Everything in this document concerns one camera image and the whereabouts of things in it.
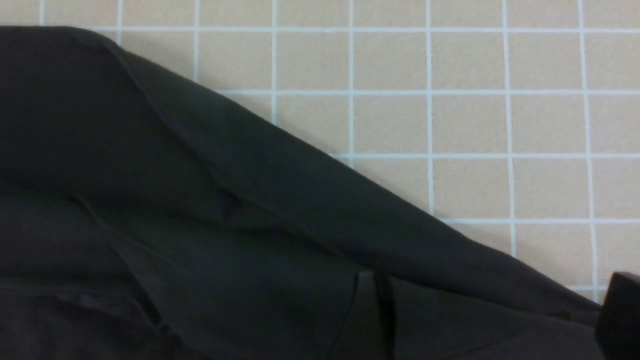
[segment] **black fabric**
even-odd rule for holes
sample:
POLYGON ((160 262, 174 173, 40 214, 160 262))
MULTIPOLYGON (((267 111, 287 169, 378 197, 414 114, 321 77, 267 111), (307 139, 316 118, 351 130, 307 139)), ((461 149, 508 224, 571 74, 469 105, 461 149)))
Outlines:
POLYGON ((0 28, 0 114, 3 360, 603 358, 599 305, 98 34, 0 28))

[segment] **black cloth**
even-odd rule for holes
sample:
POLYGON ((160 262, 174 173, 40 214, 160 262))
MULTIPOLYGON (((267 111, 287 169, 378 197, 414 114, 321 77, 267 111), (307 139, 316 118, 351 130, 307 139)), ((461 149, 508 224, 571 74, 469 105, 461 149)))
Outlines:
POLYGON ((0 184, 2 360, 603 359, 599 305, 90 31, 0 28, 0 184))

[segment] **beige tile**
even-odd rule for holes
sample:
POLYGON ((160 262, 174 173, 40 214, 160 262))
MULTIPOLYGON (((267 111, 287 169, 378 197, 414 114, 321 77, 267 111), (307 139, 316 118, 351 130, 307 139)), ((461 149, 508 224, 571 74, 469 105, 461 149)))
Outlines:
POLYGON ((518 218, 587 218, 589 188, 583 159, 515 159, 518 218))
POLYGON ((576 0, 508 0, 511 28, 577 28, 576 0))
POLYGON ((269 95, 230 95, 229 99, 242 105, 250 112, 271 122, 271 96, 269 95))
POLYGON ((640 28, 640 2, 636 0, 582 0, 588 28, 640 28))
POLYGON ((511 228, 508 225, 451 224, 451 227, 475 242, 511 254, 511 228))
POLYGON ((598 218, 640 218, 640 160, 594 159, 593 202, 598 218))
POLYGON ((509 217, 506 160, 435 160, 433 187, 437 217, 509 217))
POLYGON ((502 0, 431 0, 431 26, 502 26, 502 0))
POLYGON ((135 31, 122 34, 122 47, 185 78, 193 77, 193 34, 135 31))
POLYGON ((47 0, 47 25, 116 26, 118 0, 47 0))
POLYGON ((115 31, 97 31, 97 33, 108 37, 111 41, 118 42, 118 33, 115 31))
POLYGON ((517 257, 565 286, 593 283, 588 224, 516 226, 517 257))
POLYGON ((607 291, 606 290, 598 290, 598 301, 596 301, 598 304, 603 305, 604 304, 604 300, 607 298, 607 291))
POLYGON ((426 111, 424 96, 356 97, 355 152, 427 152, 426 111))
POLYGON ((346 89, 349 37, 346 33, 278 35, 279 89, 346 89))
POLYGON ((504 44, 497 33, 434 33, 433 88, 504 88, 504 44))
POLYGON ((278 125, 324 152, 349 152, 347 97, 281 96, 278 125))
POLYGON ((585 297, 593 301, 593 291, 591 290, 578 290, 578 291, 575 291, 575 293, 580 295, 581 297, 585 297))
POLYGON ((279 26, 349 25, 349 0, 278 0, 279 26))
POLYGON ((640 97, 592 96, 591 151, 640 152, 640 97))
POLYGON ((435 96, 435 152, 506 152, 504 96, 435 96))
POLYGON ((511 98, 514 152, 584 152, 581 95, 514 95, 511 98))
POLYGON ((124 0, 124 26, 192 26, 195 0, 124 0))
POLYGON ((510 34, 511 87, 582 88, 578 34, 510 34))
POLYGON ((426 89, 426 37, 418 33, 358 33, 354 39, 356 89, 426 89))
POLYGON ((0 0, 0 25, 37 25, 40 0, 0 0))
POLYGON ((271 2, 272 0, 200 0, 200 24, 271 26, 271 2))
POLYGON ((598 224, 598 284, 608 285, 614 272, 640 273, 640 224, 598 224))
POLYGON ((200 34, 200 82, 215 89, 271 89, 271 34, 200 34))
POLYGON ((428 207, 426 160, 358 160, 355 169, 417 207, 428 207))
POLYGON ((640 34, 586 34, 590 89, 640 88, 640 34))
POLYGON ((426 24, 426 1, 354 0, 355 26, 421 27, 426 24))

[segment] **white grout line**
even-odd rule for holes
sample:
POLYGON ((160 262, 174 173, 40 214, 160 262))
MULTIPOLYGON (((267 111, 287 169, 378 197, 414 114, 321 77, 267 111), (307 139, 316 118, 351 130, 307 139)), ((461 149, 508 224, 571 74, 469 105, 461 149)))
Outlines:
POLYGON ((278 0, 271 3, 271 123, 278 124, 278 0))
POLYGON ((195 0, 195 13, 193 14, 193 81, 198 82, 200 77, 200 0, 195 0))
POLYGON ((504 32, 502 34, 503 52, 504 52, 504 107, 507 122, 507 167, 509 173, 509 218, 511 223, 509 225, 511 233, 511 256, 517 257, 517 239, 516 239, 516 224, 515 224, 515 180, 513 175, 513 132, 512 132, 512 119, 511 119, 511 65, 509 58, 509 33, 507 32, 509 26, 509 18, 507 14, 507 0, 502 0, 502 26, 504 32))
MULTIPOLYGON (((431 29, 431 0, 426 0, 427 29, 431 29)), ((427 31, 427 148, 429 159, 427 163, 427 182, 429 186, 429 214, 435 214, 435 183, 433 175, 433 39, 427 31)))
POLYGON ((122 12, 124 8, 123 4, 124 0, 118 0, 118 18, 117 18, 117 26, 116 26, 116 43, 118 45, 122 45, 122 12))
MULTIPOLYGON (((584 5, 582 0, 578 0, 578 14, 579 14, 579 23, 580 30, 584 29, 584 5)), ((584 92, 583 101, 584 101, 584 128, 586 133, 586 141, 585 141, 585 154, 587 161, 587 174, 588 174, 588 185, 589 185, 589 218, 591 221, 591 255, 593 262, 593 273, 592 281, 593 281, 593 300, 598 301, 598 238, 596 235, 596 227, 593 223, 593 219, 595 218, 595 205, 594 205, 594 195, 593 195, 593 160, 591 156, 591 110, 589 107, 589 94, 587 92, 588 84, 587 84, 587 56, 585 49, 585 40, 584 40, 584 32, 580 32, 580 66, 582 68, 582 89, 584 92)))
POLYGON ((349 0, 349 166, 355 168, 355 159, 353 157, 355 147, 355 104, 353 98, 353 82, 354 82, 354 35, 353 35, 353 0, 349 0))
MULTIPOLYGON (((259 89, 236 89, 236 90, 217 90, 223 95, 265 95, 270 94, 271 90, 259 90, 259 89)), ((511 89, 508 92, 511 95, 531 95, 531 96, 543 96, 543 95, 583 95, 584 90, 514 90, 511 89)), ((589 95, 617 95, 617 96, 639 96, 640 89, 638 90, 587 90, 589 95)), ((486 89, 486 90, 278 90, 278 95, 282 96, 428 96, 428 95, 506 95, 507 91, 502 89, 486 89)))
MULTIPOLYGON (((90 26, 97 31, 115 31, 113 26, 90 26)), ((193 26, 124 26, 122 31, 193 31, 193 26)), ((200 31, 221 32, 252 32, 270 33, 272 27, 265 26, 202 26, 200 31)), ((311 27, 278 27, 281 33, 348 33, 350 27, 338 28, 311 28, 311 27)), ((638 34, 640 28, 616 29, 616 28, 353 28, 355 33, 614 33, 614 34, 638 34)))
POLYGON ((46 6, 47 6, 46 1, 45 0, 40 0, 40 12, 38 14, 38 24, 40 26, 44 26, 46 6))

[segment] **floor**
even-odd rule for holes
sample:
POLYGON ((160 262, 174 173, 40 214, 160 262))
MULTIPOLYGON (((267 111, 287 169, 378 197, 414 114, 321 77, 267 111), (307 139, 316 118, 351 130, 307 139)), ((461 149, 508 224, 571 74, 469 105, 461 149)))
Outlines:
POLYGON ((640 272, 640 1, 0 8, 2 24, 90 28, 218 90, 584 296, 640 272))

